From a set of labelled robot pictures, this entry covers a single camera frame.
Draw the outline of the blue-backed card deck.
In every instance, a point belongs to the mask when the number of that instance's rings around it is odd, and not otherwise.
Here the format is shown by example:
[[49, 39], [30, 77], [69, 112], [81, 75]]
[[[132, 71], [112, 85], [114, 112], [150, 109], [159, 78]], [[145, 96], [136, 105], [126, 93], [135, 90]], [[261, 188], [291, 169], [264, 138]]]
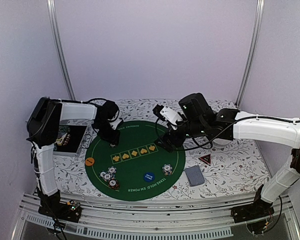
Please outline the blue-backed card deck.
[[200, 186], [205, 183], [205, 178], [198, 165], [185, 168], [184, 172], [191, 187]]

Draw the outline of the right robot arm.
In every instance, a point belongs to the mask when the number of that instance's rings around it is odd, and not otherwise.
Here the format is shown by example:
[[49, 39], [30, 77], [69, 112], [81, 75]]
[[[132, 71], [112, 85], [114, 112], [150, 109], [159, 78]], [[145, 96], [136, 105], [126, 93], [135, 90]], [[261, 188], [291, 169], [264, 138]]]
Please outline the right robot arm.
[[300, 118], [278, 118], [223, 108], [214, 112], [201, 93], [192, 93], [178, 102], [182, 113], [156, 105], [154, 115], [167, 122], [168, 130], [157, 143], [168, 152], [177, 152], [186, 139], [258, 140], [291, 147], [290, 157], [274, 177], [261, 185], [253, 203], [233, 207], [231, 215], [239, 222], [273, 212], [273, 202], [300, 178]]

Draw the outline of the blue small blind button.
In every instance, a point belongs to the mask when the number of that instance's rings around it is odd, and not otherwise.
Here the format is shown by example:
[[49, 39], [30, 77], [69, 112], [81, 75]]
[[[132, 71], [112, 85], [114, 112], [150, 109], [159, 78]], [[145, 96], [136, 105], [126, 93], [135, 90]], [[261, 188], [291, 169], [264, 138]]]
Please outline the blue small blind button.
[[147, 183], [153, 182], [155, 180], [155, 174], [153, 172], [146, 172], [143, 175], [143, 180]]

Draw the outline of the poker chip stack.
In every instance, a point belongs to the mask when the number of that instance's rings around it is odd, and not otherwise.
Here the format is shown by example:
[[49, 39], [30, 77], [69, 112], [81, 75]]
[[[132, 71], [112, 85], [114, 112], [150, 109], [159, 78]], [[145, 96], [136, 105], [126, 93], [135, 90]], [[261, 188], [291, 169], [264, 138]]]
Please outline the poker chip stack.
[[162, 167], [162, 172], [165, 176], [169, 176], [173, 172], [173, 167], [170, 164], [164, 164]]
[[103, 170], [99, 173], [99, 177], [105, 181], [109, 182], [110, 180], [116, 179], [117, 168], [114, 166], [110, 166], [107, 171]]

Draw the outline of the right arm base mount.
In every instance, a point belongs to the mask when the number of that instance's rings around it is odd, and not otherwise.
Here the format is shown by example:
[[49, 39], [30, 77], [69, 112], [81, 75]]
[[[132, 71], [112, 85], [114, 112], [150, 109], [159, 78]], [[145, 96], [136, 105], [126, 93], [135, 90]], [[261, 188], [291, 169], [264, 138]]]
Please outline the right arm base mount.
[[[251, 221], [263, 217], [270, 217], [274, 214], [274, 209], [271, 203], [262, 200], [256, 200], [253, 203], [235, 206], [231, 208], [230, 214], [235, 223]], [[267, 230], [269, 220], [261, 220], [254, 223], [248, 223], [247, 229], [250, 233], [261, 235]]]

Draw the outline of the orange big blind button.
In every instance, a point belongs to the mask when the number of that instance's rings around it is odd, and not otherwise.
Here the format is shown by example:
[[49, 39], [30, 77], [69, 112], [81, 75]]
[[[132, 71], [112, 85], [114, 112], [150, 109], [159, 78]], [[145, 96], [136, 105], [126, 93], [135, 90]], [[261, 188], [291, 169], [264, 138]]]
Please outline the orange big blind button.
[[95, 159], [93, 157], [88, 157], [85, 159], [85, 165], [88, 167], [93, 166], [95, 163]]

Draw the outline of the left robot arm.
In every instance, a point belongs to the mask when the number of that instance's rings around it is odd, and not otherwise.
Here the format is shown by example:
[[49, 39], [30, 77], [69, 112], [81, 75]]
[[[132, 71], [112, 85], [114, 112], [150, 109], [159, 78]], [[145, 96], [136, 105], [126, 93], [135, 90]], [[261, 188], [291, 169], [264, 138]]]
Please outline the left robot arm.
[[62, 121], [92, 121], [92, 128], [97, 135], [110, 146], [119, 144], [122, 123], [119, 119], [119, 107], [114, 101], [103, 99], [103, 104], [96, 104], [96, 99], [75, 101], [42, 97], [26, 125], [28, 138], [32, 145], [31, 161], [37, 180], [37, 193], [40, 198], [40, 210], [53, 217], [79, 215], [81, 204], [71, 200], [61, 203], [60, 190], [55, 181], [53, 150]]

